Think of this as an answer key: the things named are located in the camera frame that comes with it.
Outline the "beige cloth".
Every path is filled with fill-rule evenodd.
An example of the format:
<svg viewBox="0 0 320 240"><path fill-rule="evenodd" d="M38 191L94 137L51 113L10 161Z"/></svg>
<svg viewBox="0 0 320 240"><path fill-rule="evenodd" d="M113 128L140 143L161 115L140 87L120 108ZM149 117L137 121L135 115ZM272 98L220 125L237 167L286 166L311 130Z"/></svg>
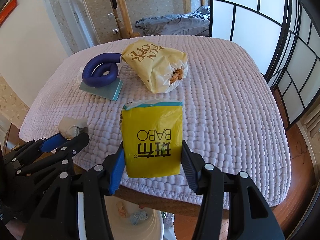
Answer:
<svg viewBox="0 0 320 240"><path fill-rule="evenodd" d="M58 125L58 131L67 140L77 137L81 133L88 133L88 119L74 119L63 117Z"/></svg>

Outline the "light blue mask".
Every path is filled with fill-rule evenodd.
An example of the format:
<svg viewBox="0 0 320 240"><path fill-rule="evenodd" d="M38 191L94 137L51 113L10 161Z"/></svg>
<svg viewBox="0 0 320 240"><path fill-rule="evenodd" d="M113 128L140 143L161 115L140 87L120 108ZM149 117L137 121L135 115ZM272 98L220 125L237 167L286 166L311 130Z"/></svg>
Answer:
<svg viewBox="0 0 320 240"><path fill-rule="evenodd" d="M130 223L133 226L136 226L140 222L145 221L147 219L148 219L148 213L146 211L137 211L130 215Z"/></svg>

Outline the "teal rectangular sponge block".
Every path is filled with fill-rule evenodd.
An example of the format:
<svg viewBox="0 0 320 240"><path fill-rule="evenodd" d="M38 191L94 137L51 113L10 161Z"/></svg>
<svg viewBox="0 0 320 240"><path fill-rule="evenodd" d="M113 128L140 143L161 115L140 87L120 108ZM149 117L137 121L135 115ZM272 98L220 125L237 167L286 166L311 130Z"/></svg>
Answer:
<svg viewBox="0 0 320 240"><path fill-rule="evenodd" d="M116 78L111 84L100 88L89 87L82 81L80 83L79 89L111 101L117 101L122 86L123 82L121 81L121 79Z"/></svg>

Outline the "purple foam tube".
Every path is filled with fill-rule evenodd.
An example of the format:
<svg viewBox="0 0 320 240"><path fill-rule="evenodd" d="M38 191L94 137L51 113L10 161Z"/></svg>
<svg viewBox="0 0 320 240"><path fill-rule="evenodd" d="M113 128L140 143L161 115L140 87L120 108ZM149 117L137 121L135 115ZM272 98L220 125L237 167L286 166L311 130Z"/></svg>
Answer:
<svg viewBox="0 0 320 240"><path fill-rule="evenodd" d="M100 88L111 84L119 74L120 53L102 53L85 65L82 81L89 87Z"/></svg>

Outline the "yellow paper bag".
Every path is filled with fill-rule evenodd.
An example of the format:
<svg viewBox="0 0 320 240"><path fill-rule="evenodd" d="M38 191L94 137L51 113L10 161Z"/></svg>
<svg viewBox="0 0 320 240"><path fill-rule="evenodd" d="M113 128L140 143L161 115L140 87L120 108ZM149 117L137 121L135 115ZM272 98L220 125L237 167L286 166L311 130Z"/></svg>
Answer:
<svg viewBox="0 0 320 240"><path fill-rule="evenodd" d="M177 88L188 74L186 53L147 40L138 40L122 52L127 63L153 94Z"/></svg>

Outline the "clear plastic packaged item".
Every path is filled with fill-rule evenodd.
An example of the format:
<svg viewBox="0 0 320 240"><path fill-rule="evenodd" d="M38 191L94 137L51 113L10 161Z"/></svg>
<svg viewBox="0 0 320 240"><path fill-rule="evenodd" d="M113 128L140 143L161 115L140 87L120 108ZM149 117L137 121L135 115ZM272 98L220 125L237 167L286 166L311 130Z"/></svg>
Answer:
<svg viewBox="0 0 320 240"><path fill-rule="evenodd" d="M129 217L123 202L117 202L116 206L118 209L118 214L121 218L128 218Z"/></svg>

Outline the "white drawstring pouch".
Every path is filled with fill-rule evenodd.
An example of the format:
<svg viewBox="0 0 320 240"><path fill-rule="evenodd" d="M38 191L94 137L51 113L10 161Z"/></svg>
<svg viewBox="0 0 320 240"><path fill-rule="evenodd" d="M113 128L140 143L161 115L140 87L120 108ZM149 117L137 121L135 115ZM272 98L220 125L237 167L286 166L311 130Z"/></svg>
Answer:
<svg viewBox="0 0 320 240"><path fill-rule="evenodd" d="M83 73L83 71L84 71L84 67L81 67L79 69L79 71L78 71L77 77L78 77L79 82L82 82L82 73Z"/></svg>

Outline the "white trash bin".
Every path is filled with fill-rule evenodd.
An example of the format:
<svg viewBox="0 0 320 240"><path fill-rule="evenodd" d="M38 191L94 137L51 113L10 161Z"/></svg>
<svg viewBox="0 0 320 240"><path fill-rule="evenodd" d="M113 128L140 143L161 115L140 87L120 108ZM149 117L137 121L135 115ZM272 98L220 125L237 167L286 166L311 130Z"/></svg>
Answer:
<svg viewBox="0 0 320 240"><path fill-rule="evenodd" d="M117 202L123 202L129 215L121 218L118 214ZM114 239L163 239L164 225L161 211L148 207L140 208L137 204L119 199L117 197L105 197L104 207L107 210ZM130 215L137 211L146 211L148 219L136 226L130 223Z"/></svg>

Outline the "pink quilted blanket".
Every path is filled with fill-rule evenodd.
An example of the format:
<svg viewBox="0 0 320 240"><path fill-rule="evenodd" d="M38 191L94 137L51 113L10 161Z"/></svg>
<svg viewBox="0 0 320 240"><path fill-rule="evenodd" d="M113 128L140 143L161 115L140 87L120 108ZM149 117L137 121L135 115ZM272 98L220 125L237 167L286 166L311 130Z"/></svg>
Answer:
<svg viewBox="0 0 320 240"><path fill-rule="evenodd" d="M165 48L188 58L177 88L153 94L126 63L115 101L80 89L80 68L102 53L121 53L134 39L82 50L59 66L40 90L20 129L24 141L51 137L64 117L87 119L89 144L75 156L84 169L124 145L121 184L135 191L200 204L180 166L182 142L223 172L245 171L268 205L287 196L290 151L276 101L253 59L239 45L200 36L149 36L134 57Z"/></svg>

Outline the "grey crumpled duvet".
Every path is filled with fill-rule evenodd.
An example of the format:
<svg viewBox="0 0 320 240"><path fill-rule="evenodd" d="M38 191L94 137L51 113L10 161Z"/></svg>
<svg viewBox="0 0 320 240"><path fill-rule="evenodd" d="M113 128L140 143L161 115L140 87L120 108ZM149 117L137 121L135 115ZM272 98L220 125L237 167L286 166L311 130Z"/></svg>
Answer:
<svg viewBox="0 0 320 240"><path fill-rule="evenodd" d="M142 36L208 36L209 24L210 6L204 5L187 14L169 14L141 18L136 21L134 30L138 31Z"/></svg>

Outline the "black framed shoji screen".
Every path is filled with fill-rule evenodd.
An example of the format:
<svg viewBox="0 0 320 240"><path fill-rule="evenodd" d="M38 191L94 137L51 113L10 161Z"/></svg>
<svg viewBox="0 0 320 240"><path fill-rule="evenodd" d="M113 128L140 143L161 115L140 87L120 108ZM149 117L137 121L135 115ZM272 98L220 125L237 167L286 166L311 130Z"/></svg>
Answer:
<svg viewBox="0 0 320 240"><path fill-rule="evenodd" d="M209 0L210 36L232 41L277 89L289 129L319 96L319 32L300 0Z"/></svg>

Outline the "red wall poster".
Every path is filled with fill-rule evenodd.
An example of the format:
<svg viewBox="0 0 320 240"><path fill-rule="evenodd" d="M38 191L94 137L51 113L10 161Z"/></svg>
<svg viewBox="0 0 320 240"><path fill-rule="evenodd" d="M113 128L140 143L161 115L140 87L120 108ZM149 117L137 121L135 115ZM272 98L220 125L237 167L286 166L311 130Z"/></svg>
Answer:
<svg viewBox="0 0 320 240"><path fill-rule="evenodd" d="M0 25L8 18L8 16L17 7L17 0L8 0L4 8L1 10L0 14Z"/></svg>

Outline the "white door frame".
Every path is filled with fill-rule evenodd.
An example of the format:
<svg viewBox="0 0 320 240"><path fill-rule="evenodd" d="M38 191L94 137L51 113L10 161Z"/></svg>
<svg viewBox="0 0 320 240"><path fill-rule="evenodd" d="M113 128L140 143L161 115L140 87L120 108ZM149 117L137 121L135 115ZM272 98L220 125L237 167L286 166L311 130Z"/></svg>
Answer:
<svg viewBox="0 0 320 240"><path fill-rule="evenodd" d="M85 0L43 0L47 14L70 56L100 44Z"/></svg>

